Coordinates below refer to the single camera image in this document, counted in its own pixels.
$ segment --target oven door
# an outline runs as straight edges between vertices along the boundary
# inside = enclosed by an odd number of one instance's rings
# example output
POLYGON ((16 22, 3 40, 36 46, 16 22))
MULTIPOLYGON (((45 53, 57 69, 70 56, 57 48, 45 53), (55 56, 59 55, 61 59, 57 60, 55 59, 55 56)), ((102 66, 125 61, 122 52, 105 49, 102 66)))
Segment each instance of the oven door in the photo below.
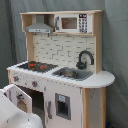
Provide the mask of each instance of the oven door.
POLYGON ((9 100, 19 109, 32 113, 32 98, 17 86, 11 84, 3 89, 9 100))
POLYGON ((46 128, 82 128, 82 91, 47 81, 44 92, 46 128))
POLYGON ((79 33, 79 14, 56 14, 56 32, 79 33))

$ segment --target stovetop burner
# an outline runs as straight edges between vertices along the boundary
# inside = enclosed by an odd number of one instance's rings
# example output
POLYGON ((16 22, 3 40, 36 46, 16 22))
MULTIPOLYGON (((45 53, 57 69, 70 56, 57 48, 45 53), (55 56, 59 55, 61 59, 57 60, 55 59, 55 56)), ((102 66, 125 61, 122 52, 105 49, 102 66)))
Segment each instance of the stovetop burner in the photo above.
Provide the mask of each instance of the stovetop burner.
POLYGON ((17 66, 17 67, 22 68, 22 69, 36 71, 36 72, 46 72, 46 71, 49 71, 49 70, 51 70, 55 67, 58 67, 58 66, 53 65, 53 64, 31 61, 31 62, 22 64, 22 65, 17 66))

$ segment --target wooden frame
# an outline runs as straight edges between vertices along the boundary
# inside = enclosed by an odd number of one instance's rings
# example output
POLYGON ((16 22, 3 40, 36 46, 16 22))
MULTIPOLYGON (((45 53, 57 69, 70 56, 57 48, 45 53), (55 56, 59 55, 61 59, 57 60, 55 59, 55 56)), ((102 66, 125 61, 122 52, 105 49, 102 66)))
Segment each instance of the wooden frame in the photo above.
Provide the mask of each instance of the wooden frame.
POLYGON ((89 128, 89 89, 83 88, 83 128, 89 128))
MULTIPOLYGON (((92 33, 63 33, 63 32, 53 32, 53 34, 69 34, 69 35, 84 35, 89 37, 95 37, 95 72, 94 74, 99 73, 102 70, 102 11, 64 11, 64 12, 29 12, 21 13, 22 17, 22 30, 25 31, 25 28, 33 23, 32 15, 35 14, 46 14, 48 17, 53 20, 50 21, 50 24, 53 26, 55 23, 54 14, 91 14, 92 15, 92 33)), ((28 61, 34 61, 34 46, 33 46, 33 33, 26 33, 26 47, 27 47, 27 58, 28 61)))
POLYGON ((33 33, 26 32, 27 60, 34 61, 33 33))
POLYGON ((106 128, 106 87, 101 88, 101 128, 106 128))
POLYGON ((8 70, 8 82, 9 82, 9 85, 10 85, 11 84, 10 70, 8 70))

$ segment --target kitchen countertop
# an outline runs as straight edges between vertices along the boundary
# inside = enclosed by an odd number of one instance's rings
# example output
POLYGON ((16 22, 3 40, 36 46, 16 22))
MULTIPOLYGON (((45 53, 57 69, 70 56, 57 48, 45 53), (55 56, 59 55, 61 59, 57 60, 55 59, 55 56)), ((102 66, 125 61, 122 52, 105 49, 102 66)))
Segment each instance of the kitchen countertop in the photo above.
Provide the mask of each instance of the kitchen countertop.
POLYGON ((45 72, 45 73, 33 72, 30 70, 24 70, 24 69, 17 67, 17 66, 22 65, 26 62, 11 66, 11 67, 7 68, 7 70, 29 73, 31 75, 40 76, 44 79, 48 79, 48 80, 50 79, 53 81, 60 81, 60 82, 66 83, 66 84, 70 84, 70 85, 73 85, 76 87, 82 87, 82 88, 102 88, 102 87, 106 87, 106 86, 111 85, 115 80, 114 75, 107 72, 107 71, 100 71, 98 74, 93 74, 83 81, 76 81, 76 80, 72 80, 72 79, 68 79, 68 78, 53 76, 52 75, 53 72, 63 68, 61 66, 58 66, 58 67, 56 67, 56 68, 54 68, 48 72, 45 72))

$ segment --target toy sink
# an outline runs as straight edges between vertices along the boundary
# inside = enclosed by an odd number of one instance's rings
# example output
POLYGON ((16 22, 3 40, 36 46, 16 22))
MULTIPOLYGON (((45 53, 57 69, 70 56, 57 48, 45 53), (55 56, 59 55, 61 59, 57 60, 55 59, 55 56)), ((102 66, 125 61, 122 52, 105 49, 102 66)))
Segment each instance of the toy sink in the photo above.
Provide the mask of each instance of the toy sink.
POLYGON ((93 72, 91 72, 91 71, 79 70, 79 69, 68 68, 68 67, 61 68, 52 73, 52 75, 55 75, 58 77, 73 79, 73 80, 77 80, 77 81, 85 80, 88 77, 90 77, 92 74, 93 74, 93 72))

